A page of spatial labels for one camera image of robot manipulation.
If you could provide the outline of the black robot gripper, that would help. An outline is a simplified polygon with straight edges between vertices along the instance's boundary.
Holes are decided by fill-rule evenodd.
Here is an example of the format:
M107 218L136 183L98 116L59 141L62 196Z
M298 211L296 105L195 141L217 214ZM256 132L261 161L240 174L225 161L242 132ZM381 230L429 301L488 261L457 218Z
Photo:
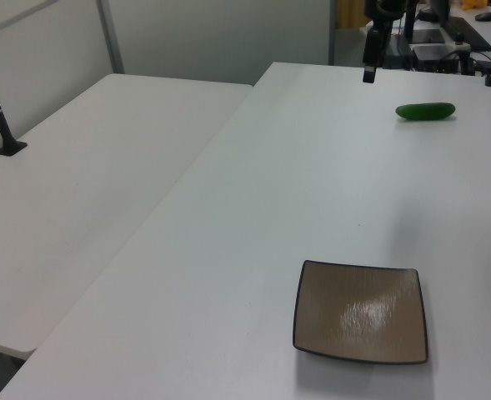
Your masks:
M367 33L363 52L363 82L374 83L376 68L383 66L388 48L392 23L399 20L408 10L416 6L416 0L365 0L364 15L373 22L378 30L379 47L377 61L377 31L371 29Z

